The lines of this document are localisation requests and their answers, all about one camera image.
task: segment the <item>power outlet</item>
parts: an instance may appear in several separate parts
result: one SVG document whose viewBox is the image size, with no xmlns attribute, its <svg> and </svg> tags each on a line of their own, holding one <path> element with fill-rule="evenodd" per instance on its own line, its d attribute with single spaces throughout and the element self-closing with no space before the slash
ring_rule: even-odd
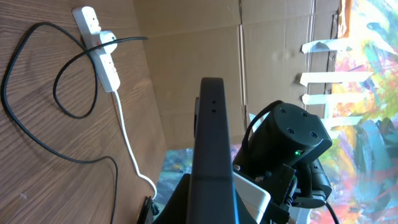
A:
<svg viewBox="0 0 398 224">
<path fill-rule="evenodd" d="M 76 8 L 72 10 L 72 14 L 88 49 L 116 39 L 111 31 L 101 31 L 100 22 L 92 7 Z M 111 56 L 116 47 L 117 44 L 111 44 L 90 53 L 105 92 L 116 91 L 120 86 L 119 75 Z"/>
</svg>

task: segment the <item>white device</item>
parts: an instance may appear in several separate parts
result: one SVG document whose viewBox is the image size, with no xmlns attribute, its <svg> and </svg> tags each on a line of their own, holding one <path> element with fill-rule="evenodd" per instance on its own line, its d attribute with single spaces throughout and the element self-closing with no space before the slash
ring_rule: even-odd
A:
<svg viewBox="0 0 398 224">
<path fill-rule="evenodd" d="M 72 10 L 72 13 L 88 49 L 116 40 L 111 31 L 101 31 L 100 22 L 92 7 L 76 8 Z M 116 91 L 120 86 L 119 75 L 111 56 L 116 47 L 117 44 L 111 44 L 90 53 L 105 92 Z"/>
<path fill-rule="evenodd" d="M 253 219 L 260 224 L 262 216 L 266 212 L 269 201 L 271 200 L 271 195 L 236 172 L 233 172 L 233 174 L 235 189 L 242 198 L 244 206 Z"/>
</svg>

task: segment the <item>white cable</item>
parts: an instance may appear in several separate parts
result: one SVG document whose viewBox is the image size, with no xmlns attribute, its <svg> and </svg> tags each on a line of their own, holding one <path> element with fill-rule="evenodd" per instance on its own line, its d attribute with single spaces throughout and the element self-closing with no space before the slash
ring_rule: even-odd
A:
<svg viewBox="0 0 398 224">
<path fill-rule="evenodd" d="M 129 149 L 131 162 L 132 162 L 134 168 L 136 169 L 137 176 L 139 176 L 139 177 L 141 177 L 142 179 L 148 181 L 148 183 L 150 183 L 150 185 L 151 185 L 152 188 L 154 189 L 155 194 L 154 194 L 154 197 L 153 197 L 152 199 L 155 199 L 155 198 L 156 198 L 156 195 L 157 195 L 156 186 L 155 186 L 155 184 L 153 183 L 153 181 L 150 180 L 150 178 L 148 178 L 148 177 L 145 176 L 145 175 L 142 175 L 142 174 L 139 172 L 136 158 L 134 157 L 134 154 L 132 153 L 131 146 L 130 146 L 130 142 L 129 142 L 129 139 L 128 139 L 128 137 L 127 137 L 126 127 L 124 126 L 124 119 L 123 119 L 123 112 L 122 112 L 122 104 L 121 104 L 121 102 L 120 102 L 120 98 L 119 98 L 118 92 L 117 92 L 117 91 L 114 91 L 113 93 L 114 93 L 114 96 L 115 96 L 115 98 L 116 98 L 116 101 L 118 102 L 119 115 L 120 115 L 120 124 L 121 124 L 121 127 L 122 127 L 123 138 L 124 138 L 124 141 L 126 142 L 127 148 Z"/>
</svg>

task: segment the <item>wooden floor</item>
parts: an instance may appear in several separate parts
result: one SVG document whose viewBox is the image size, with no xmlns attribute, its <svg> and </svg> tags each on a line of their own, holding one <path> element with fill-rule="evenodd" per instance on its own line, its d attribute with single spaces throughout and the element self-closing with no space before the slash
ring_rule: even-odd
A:
<svg viewBox="0 0 398 224">
<path fill-rule="evenodd" d="M 94 7 L 103 30 L 116 37 L 140 35 L 132 0 L 0 0 L 0 74 L 19 38 L 34 23 L 53 22 L 74 36 L 71 10 Z M 127 153 L 113 96 L 99 86 L 87 118 L 63 114 L 52 98 L 58 70 L 80 49 L 59 31 L 42 27 L 22 51 L 8 85 L 12 109 L 26 127 L 57 151 L 75 159 L 109 155 L 119 165 L 115 223 L 135 223 L 150 185 L 137 177 Z M 127 133 L 141 172 L 157 182 L 165 140 L 141 41 L 119 44 L 113 53 L 121 80 Z M 60 81 L 60 101 L 75 114 L 91 105 L 94 75 L 87 58 Z M 0 110 L 0 223 L 109 223 L 115 169 L 110 161 L 79 165 L 60 159 L 28 138 Z"/>
</svg>

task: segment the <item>cardboard box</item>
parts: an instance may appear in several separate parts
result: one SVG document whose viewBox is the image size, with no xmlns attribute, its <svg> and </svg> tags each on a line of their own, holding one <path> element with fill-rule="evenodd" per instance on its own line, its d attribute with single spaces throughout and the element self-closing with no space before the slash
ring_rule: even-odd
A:
<svg viewBox="0 0 398 224">
<path fill-rule="evenodd" d="M 275 100 L 303 106 L 299 73 L 326 71 L 301 45 L 329 39 L 338 1 L 137 0 L 150 76 L 169 149 L 193 147 L 195 97 L 203 77 L 221 77 L 231 143 L 241 142 L 247 114 Z M 314 91 L 325 91 L 318 86 Z M 322 115 L 322 108 L 309 108 Z"/>
</svg>

